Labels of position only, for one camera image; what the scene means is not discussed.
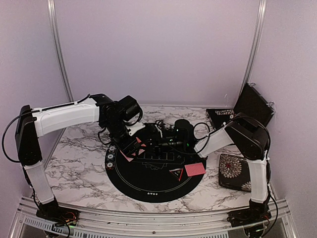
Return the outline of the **grey chip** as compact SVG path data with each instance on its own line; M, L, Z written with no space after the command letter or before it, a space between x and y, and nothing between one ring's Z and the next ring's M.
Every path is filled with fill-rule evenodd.
M112 154L115 154L116 153L116 150L117 148L114 146L114 145L111 145L109 148L108 148L108 151Z

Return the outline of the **red card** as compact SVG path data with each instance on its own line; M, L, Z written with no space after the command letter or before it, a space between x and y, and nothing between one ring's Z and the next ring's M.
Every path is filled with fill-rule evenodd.
M185 165L185 171L188 177L203 175L206 173L204 164L202 162Z

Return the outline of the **red triangle all-in marker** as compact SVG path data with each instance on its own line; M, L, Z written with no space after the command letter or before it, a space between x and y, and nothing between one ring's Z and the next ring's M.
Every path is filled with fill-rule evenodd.
M182 176L183 176L183 172L184 172L184 168L172 169L172 170L169 170L169 172L170 172L178 181L181 181L181 180L182 180Z

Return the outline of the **green chip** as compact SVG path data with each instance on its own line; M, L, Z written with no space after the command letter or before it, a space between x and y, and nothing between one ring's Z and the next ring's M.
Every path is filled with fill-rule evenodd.
M114 155L113 154L107 154L106 155L106 162L113 162L114 161Z

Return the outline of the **red playing card deck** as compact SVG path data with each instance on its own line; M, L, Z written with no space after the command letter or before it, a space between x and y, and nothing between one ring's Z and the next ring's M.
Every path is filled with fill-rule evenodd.
M128 161L131 162L135 158L137 158L139 155L141 155L143 152L146 150L146 144L143 143L138 137L136 137L136 141L133 143L132 150L130 152L123 153L122 151L121 154L123 157Z

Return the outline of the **red chip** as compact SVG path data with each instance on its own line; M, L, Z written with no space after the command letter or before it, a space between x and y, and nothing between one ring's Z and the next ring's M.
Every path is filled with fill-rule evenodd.
M107 170L113 170L114 169L114 163L112 163L112 162L106 163L106 169Z

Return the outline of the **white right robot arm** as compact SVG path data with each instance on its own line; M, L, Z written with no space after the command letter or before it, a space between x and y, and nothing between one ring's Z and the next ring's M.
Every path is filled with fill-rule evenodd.
M251 207L246 210L245 217L250 222L256 222L264 215L263 205L268 203L270 197L268 152L271 139L262 123L238 113L220 128L200 138L195 136L196 127L186 119L179 119L170 127L166 127L163 122L156 122L153 126L154 130L146 138L151 155L162 155L170 151L177 155L205 158L219 149L235 145L249 168Z

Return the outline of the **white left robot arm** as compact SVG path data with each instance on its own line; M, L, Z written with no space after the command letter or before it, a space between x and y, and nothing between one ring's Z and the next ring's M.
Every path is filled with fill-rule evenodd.
M20 109L15 118L18 161L45 215L53 221L63 215L45 169L64 131L80 124L97 123L126 155L132 155L136 152L135 134L145 128L140 122L142 116L143 110L132 96L114 101L105 94L89 94L78 101L42 108L24 105Z

